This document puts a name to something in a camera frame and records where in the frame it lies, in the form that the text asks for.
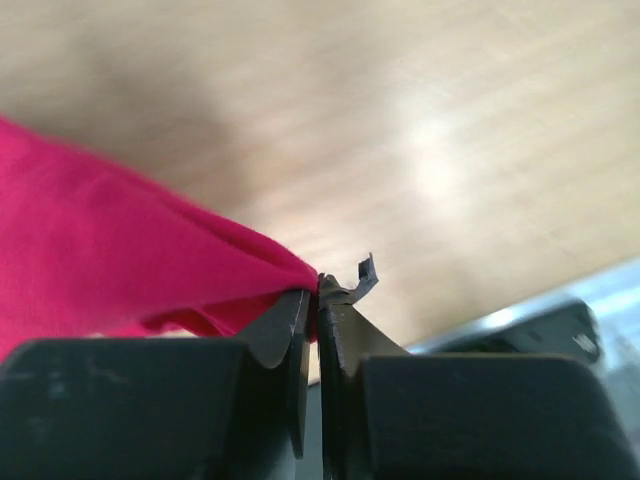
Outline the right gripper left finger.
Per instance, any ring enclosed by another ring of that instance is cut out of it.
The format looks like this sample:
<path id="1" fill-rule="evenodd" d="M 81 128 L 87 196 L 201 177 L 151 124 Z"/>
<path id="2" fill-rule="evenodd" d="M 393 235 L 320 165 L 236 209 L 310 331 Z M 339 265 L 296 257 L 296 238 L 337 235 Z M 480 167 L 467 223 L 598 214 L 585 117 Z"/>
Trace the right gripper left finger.
<path id="1" fill-rule="evenodd" d="M 291 479 L 310 296 L 231 338 L 31 341 L 1 367 L 5 479 Z"/>

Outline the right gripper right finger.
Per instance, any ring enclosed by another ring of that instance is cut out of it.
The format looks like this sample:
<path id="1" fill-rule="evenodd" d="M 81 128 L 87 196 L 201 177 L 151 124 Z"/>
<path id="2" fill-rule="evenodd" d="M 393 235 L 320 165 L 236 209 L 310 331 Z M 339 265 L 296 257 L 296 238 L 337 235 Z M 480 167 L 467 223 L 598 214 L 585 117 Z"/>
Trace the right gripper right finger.
<path id="1" fill-rule="evenodd" d="M 323 475 L 327 479 L 635 479 L 639 460 L 595 373 L 596 319 L 581 300 L 469 332 L 418 354 L 319 278 Z"/>

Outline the magenta t-shirt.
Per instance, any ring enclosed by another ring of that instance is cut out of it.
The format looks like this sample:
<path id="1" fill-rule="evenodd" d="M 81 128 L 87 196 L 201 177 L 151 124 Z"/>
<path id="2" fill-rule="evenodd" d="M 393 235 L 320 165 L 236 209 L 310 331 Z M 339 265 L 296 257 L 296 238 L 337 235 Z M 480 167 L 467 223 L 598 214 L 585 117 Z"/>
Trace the magenta t-shirt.
<path id="1" fill-rule="evenodd" d="M 38 338 L 231 336 L 316 271 L 105 158 L 1 124 L 1 351 Z"/>

